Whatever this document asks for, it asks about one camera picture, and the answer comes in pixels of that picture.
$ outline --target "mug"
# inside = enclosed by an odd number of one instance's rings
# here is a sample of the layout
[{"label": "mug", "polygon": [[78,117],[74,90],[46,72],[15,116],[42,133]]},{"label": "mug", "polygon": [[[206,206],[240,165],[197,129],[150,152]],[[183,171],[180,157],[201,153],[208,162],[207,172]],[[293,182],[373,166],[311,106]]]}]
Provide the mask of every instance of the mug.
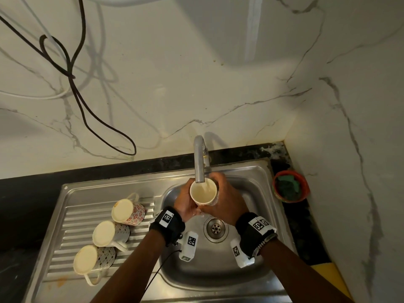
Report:
[{"label": "mug", "polygon": [[98,247],[116,247],[126,252],[130,229],[128,225],[115,221],[103,221],[97,225],[93,232],[93,243]]},{"label": "mug", "polygon": [[[73,269],[79,275],[84,275],[90,286],[95,286],[101,280],[101,274],[105,269],[112,266],[116,252],[114,248],[99,248],[96,246],[84,246],[78,251],[73,261]],[[93,282],[88,274],[91,271],[98,271],[97,279]]]},{"label": "mug", "polygon": [[205,178],[204,183],[192,183],[189,189],[191,198],[199,206],[201,205],[216,205],[219,199],[216,183],[210,178]]},{"label": "mug", "polygon": [[139,195],[132,193],[127,199],[119,200],[112,208],[112,219],[115,222],[136,226],[143,221],[146,210],[138,203]]}]

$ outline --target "person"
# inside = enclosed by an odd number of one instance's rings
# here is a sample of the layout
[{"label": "person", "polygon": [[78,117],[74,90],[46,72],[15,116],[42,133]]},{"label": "person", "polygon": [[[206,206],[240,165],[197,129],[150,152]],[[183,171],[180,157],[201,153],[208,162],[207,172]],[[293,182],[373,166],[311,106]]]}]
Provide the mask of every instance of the person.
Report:
[{"label": "person", "polygon": [[[179,214],[182,219],[180,223],[187,222],[200,212],[211,214],[234,226],[240,224],[239,219],[242,217],[256,216],[249,213],[243,197],[231,186],[223,173],[211,173],[210,178],[219,185],[217,204],[197,207],[189,193],[195,179],[190,178],[181,188],[174,206],[170,209],[172,212],[177,212],[172,214]],[[149,232],[139,246],[95,295],[91,303],[139,302],[142,299],[152,270],[167,244],[165,229],[159,229],[160,225],[154,225],[153,228],[152,225],[150,226]],[[306,265],[278,239],[272,238],[266,242],[259,253],[265,265],[269,266],[280,280],[292,302],[352,303],[351,299]]]}]

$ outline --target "sink drain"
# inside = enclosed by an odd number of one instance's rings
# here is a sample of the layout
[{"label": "sink drain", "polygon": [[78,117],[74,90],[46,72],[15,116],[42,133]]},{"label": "sink drain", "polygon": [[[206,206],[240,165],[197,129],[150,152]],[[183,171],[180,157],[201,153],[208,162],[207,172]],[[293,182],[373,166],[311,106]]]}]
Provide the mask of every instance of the sink drain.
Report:
[{"label": "sink drain", "polygon": [[229,226],[220,219],[209,218],[204,224],[203,232],[209,241],[217,244],[226,239],[229,234]]}]

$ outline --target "chrome tap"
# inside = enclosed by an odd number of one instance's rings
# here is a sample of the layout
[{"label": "chrome tap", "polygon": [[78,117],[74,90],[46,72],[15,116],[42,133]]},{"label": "chrome tap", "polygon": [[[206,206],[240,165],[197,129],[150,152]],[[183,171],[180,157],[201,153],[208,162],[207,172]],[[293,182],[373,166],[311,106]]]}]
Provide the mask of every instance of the chrome tap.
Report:
[{"label": "chrome tap", "polygon": [[195,182],[205,182],[205,167],[210,167],[209,152],[201,135],[194,139]]}]

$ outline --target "hand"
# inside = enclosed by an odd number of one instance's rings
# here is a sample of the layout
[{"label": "hand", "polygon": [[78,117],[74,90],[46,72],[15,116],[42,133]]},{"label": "hand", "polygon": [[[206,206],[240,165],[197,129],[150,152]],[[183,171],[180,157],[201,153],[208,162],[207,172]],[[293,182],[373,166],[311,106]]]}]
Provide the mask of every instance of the hand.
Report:
[{"label": "hand", "polygon": [[215,206],[199,206],[207,214],[235,225],[240,216],[249,211],[243,197],[236,188],[230,185],[223,173],[212,172],[210,178],[219,184],[219,199]]},{"label": "hand", "polygon": [[185,183],[181,187],[181,191],[175,199],[174,208],[180,214],[182,221],[187,222],[193,216],[200,214],[200,210],[198,206],[191,198],[191,194],[189,193],[189,189],[191,188],[191,184],[195,182],[194,178],[190,178],[187,183]]}]

